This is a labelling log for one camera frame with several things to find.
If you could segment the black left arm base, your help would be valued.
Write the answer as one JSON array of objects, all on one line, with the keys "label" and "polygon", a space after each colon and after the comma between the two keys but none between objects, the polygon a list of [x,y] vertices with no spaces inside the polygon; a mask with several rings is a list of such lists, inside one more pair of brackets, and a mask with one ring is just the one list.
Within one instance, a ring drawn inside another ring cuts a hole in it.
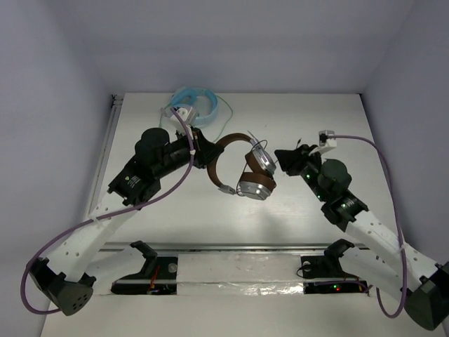
[{"label": "black left arm base", "polygon": [[137,241],[130,244],[132,253],[144,259],[138,272],[125,275],[112,283],[115,295],[176,295],[177,256],[158,256],[148,244]]}]

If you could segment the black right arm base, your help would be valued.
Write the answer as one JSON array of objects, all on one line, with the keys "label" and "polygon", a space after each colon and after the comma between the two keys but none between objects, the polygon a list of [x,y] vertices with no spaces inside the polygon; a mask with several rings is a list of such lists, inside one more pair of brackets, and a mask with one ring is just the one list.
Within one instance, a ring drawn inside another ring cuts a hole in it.
[{"label": "black right arm base", "polygon": [[371,286],[359,277],[345,272],[340,258],[355,245],[339,239],[328,246],[321,255],[303,256],[296,275],[304,281],[305,294],[369,294]]}]

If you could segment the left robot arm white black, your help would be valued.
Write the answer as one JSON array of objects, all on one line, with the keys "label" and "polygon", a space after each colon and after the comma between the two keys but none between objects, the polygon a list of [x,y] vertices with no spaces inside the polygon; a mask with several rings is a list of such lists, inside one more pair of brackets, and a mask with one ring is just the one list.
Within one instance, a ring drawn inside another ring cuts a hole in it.
[{"label": "left robot arm white black", "polygon": [[192,168],[204,169],[222,154],[223,146],[191,126],[170,141],[163,128],[149,128],[135,144],[135,154],[109,184],[106,195],[85,221],[65,230],[40,248],[26,264],[20,298],[35,315],[26,297],[27,278],[52,302],[55,312],[71,316],[87,304],[97,279],[86,271],[109,238],[142,208],[164,199],[181,186]]}]

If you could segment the brown silver headphones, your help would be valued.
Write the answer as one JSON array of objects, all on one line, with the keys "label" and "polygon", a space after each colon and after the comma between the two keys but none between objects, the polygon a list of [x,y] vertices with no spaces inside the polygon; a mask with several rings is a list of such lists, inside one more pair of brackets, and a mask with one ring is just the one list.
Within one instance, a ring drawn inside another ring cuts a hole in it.
[{"label": "brown silver headphones", "polygon": [[274,173],[276,164],[269,153],[252,133],[230,133],[223,136],[216,143],[223,145],[224,149],[237,141],[251,144],[251,150],[245,155],[246,165],[236,184],[236,187],[225,185],[217,175],[217,159],[215,159],[207,168],[210,181],[219,191],[229,194],[247,197],[258,201],[264,201],[271,196],[276,188]]}]

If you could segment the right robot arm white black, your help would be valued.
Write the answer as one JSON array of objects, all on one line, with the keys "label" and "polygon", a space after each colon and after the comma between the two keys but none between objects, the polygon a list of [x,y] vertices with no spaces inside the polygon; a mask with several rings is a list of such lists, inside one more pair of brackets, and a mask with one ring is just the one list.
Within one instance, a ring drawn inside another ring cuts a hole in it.
[{"label": "right robot arm white black", "polygon": [[420,327],[433,331],[448,317],[448,264],[440,264],[390,230],[349,190],[351,176],[337,159],[324,159],[320,148],[302,145],[275,150],[281,170],[303,178],[322,202],[329,223],[361,242],[366,250],[341,239],[326,250],[326,272],[356,275],[378,293],[395,298]]}]

